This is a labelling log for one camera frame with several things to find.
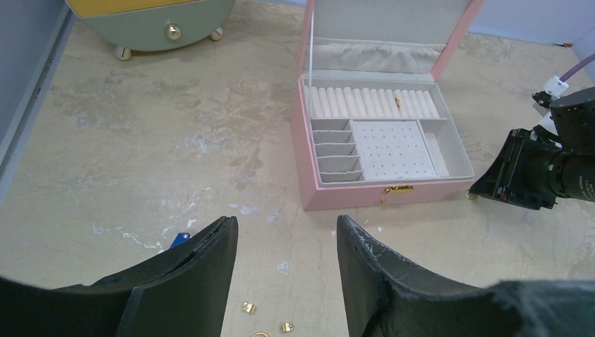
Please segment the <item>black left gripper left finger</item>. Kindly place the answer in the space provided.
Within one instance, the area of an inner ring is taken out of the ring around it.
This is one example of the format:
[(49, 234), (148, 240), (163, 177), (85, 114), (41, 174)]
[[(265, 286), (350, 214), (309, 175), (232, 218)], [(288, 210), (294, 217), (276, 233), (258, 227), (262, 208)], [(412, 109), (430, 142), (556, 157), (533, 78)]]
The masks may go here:
[(219, 336), (239, 226), (223, 216), (171, 249), (94, 284), (1, 280), (2, 336)]

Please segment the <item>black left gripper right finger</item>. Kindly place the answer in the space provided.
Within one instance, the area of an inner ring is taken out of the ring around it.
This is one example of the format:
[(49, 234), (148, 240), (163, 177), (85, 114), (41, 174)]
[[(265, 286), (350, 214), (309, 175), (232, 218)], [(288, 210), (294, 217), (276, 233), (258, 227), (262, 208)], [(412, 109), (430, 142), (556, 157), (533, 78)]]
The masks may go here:
[(350, 336), (593, 336), (592, 281), (503, 281), (487, 288), (432, 272), (337, 219)]

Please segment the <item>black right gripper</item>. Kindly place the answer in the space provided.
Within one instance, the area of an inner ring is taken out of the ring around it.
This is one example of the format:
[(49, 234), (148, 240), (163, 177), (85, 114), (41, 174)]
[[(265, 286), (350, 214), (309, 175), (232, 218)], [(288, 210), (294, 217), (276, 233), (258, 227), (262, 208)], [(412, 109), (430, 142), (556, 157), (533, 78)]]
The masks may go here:
[[(563, 96), (549, 105), (534, 127), (534, 140), (521, 151), (524, 192), (594, 201), (594, 88)], [(468, 199), (513, 199), (516, 136), (508, 135), (495, 161), (468, 189)]]

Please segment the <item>pink jewelry box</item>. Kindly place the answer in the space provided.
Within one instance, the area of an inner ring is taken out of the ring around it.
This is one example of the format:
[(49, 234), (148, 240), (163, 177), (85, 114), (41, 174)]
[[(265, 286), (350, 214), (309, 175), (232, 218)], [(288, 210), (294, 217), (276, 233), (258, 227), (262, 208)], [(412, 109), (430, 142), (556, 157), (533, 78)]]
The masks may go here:
[(308, 1), (291, 127), (304, 210), (437, 201), (474, 170), (438, 80), (481, 1)]

